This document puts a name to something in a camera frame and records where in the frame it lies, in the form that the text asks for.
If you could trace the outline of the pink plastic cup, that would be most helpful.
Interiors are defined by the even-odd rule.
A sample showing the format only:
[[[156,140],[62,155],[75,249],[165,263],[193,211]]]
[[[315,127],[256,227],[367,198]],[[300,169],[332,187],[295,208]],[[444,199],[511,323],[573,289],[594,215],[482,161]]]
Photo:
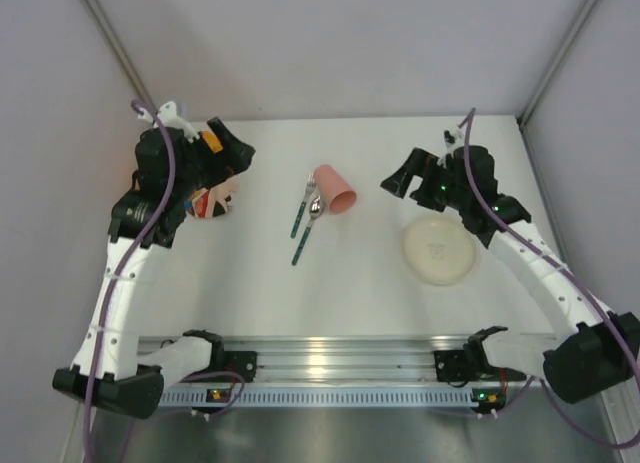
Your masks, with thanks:
[[[355,204],[356,192],[332,166],[325,164],[317,167],[313,176],[330,213],[344,213]]]

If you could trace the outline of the green handled fork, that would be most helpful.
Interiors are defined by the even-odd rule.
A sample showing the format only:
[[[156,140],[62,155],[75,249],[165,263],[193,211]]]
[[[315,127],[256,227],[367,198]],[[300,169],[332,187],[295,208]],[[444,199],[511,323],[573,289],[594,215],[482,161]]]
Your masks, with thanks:
[[[304,195],[302,198],[302,201],[299,205],[298,211],[296,213],[296,217],[295,217],[295,221],[294,224],[292,226],[291,232],[290,232],[290,237],[291,238],[295,238],[302,220],[302,217],[304,215],[304,211],[306,209],[306,206],[309,202],[309,200],[311,199],[311,196],[314,194],[316,188],[316,182],[315,182],[315,178],[314,175],[312,173],[310,173],[308,175],[308,179],[306,181],[306,185],[305,185],[305,190],[304,190]]]

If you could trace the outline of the green handled spoon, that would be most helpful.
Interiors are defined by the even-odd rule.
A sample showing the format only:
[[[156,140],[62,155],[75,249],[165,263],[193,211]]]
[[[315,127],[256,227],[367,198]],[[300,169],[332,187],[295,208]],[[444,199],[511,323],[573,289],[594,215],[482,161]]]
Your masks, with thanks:
[[[298,264],[301,254],[307,243],[307,240],[311,234],[313,225],[316,222],[316,220],[324,213],[324,210],[325,210],[325,202],[323,198],[321,196],[316,196],[313,199],[309,209],[309,221],[304,229],[303,235],[300,239],[300,242],[292,258],[292,261],[291,261],[292,266],[296,266]]]

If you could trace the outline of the orange cartoon cloth placemat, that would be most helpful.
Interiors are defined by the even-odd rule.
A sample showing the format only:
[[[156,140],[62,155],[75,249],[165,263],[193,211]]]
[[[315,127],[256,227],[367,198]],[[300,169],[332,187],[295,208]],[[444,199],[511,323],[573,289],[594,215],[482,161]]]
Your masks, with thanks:
[[[210,188],[196,190],[185,203],[185,211],[196,219],[211,219],[229,213],[238,190],[236,177]]]

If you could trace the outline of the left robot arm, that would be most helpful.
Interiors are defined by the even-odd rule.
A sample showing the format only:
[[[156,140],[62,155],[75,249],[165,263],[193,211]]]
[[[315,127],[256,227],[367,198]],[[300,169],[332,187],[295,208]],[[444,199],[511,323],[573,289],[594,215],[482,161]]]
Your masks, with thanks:
[[[56,370],[52,381],[55,390],[91,408],[147,419],[165,389],[223,365],[222,338],[198,329],[138,355],[138,325],[152,314],[150,294],[189,199],[245,172],[255,155],[219,118],[207,126],[194,138],[173,124],[148,129],[135,147],[131,186],[111,211],[107,264],[91,323],[72,363]]]

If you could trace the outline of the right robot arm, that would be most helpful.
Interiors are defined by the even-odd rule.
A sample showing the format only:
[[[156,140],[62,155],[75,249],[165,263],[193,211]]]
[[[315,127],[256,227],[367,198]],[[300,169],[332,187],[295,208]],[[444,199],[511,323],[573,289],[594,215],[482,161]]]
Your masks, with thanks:
[[[571,404],[639,377],[638,317],[609,310],[577,282],[543,242],[530,213],[499,191],[495,160],[486,148],[457,146],[443,157],[415,148],[381,187],[429,210],[455,210],[550,324],[555,339],[549,343],[504,326],[471,335],[468,345],[482,372],[508,368],[540,378]]]

